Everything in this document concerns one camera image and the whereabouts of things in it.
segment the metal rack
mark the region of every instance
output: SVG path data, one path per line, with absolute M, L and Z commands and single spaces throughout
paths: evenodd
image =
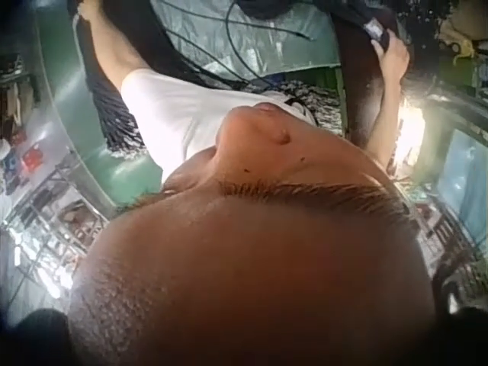
M 14 266 L 22 275 L 7 310 L 26 279 L 54 299 L 66 299 L 80 261 L 108 223 L 72 179 L 80 163 L 70 152 L 0 225 L 13 239 Z

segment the forearm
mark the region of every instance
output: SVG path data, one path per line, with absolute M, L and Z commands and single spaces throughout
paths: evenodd
M 380 113 L 374 123 L 366 152 L 385 169 L 395 150 L 397 141 L 401 86 L 399 83 L 385 83 Z
M 100 11 L 90 20 L 91 36 L 98 63 L 120 91 L 122 81 L 135 69 L 149 68 L 129 40 Z

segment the skin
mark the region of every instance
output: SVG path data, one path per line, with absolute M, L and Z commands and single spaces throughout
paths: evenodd
M 79 10 L 118 88 L 130 71 L 147 67 L 100 2 L 85 0 Z M 386 88 L 366 152 L 273 104 L 231 110 L 214 147 L 191 157 L 161 195 L 114 220 L 93 245 L 75 279 L 72 334 L 86 324 L 91 332 L 96 322 L 87 314 L 103 312 L 107 324 L 140 334 L 127 346 L 138 355 L 245 364 L 266 357 L 368 363 L 427 332 L 434 304 L 414 242 L 364 214 L 316 214 L 219 191 L 220 181 L 265 181 L 393 193 L 384 166 L 409 58 L 391 36 L 386 53 L 373 44 Z M 127 311 L 111 308 L 121 297 Z

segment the short hair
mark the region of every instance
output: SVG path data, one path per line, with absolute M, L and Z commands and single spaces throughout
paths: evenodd
M 415 240 L 405 205 L 398 197 L 380 187 L 283 185 L 258 181 L 244 185 L 221 182 L 219 189 L 224 197 L 291 207 L 308 214 L 340 213 L 376 217 L 381 220 L 385 230 L 401 230 L 405 240 Z M 129 210 L 139 210 L 168 196 L 169 193 L 164 191 L 150 195 Z M 95 364 L 100 360 L 102 364 L 123 364 L 127 360 L 125 352 L 132 347 L 134 337 L 144 335 L 145 329 L 140 325 L 146 316 L 145 308 L 151 301 L 151 291 L 161 289 L 158 284 L 144 282 L 136 289 L 138 296 L 134 302 L 128 300 L 133 288 L 130 289 L 127 278 L 119 278 L 108 267 L 97 268 L 96 271 L 99 288 L 84 288 L 81 293 L 74 291 L 73 300 L 78 303 L 69 314 L 72 338 L 86 364 Z M 126 273 L 136 277 L 133 272 Z M 116 291 L 108 294 L 104 287 L 109 281 L 120 283 Z

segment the hair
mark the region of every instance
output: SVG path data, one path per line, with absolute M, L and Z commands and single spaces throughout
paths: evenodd
M 383 230 L 385 236 L 386 232 L 395 232 L 403 240 L 415 240 L 405 205 L 383 188 L 280 185 L 259 181 L 244 185 L 221 182 L 219 189 L 224 197 L 289 207 L 312 215 L 331 213 L 373 217 L 381 222 L 375 230 Z M 163 191 L 145 196 L 126 211 L 141 210 L 172 194 L 174 192 Z M 90 274 L 90 282 L 82 284 L 79 291 L 73 291 L 69 313 L 71 337 L 85 364 L 97 364 L 99 361 L 102 364 L 125 364 L 129 359 L 134 360 L 132 357 L 137 357 L 134 352 L 138 351 L 134 350 L 138 345 L 144 344 L 145 348 L 155 342 L 146 329 L 147 309 L 164 290 L 153 281 L 139 278 L 132 268 L 123 267 L 124 263 L 119 262 L 97 266 L 96 272 Z M 120 276 L 121 271 L 131 279 Z M 286 359 L 286 355 L 281 356 L 281 361 Z

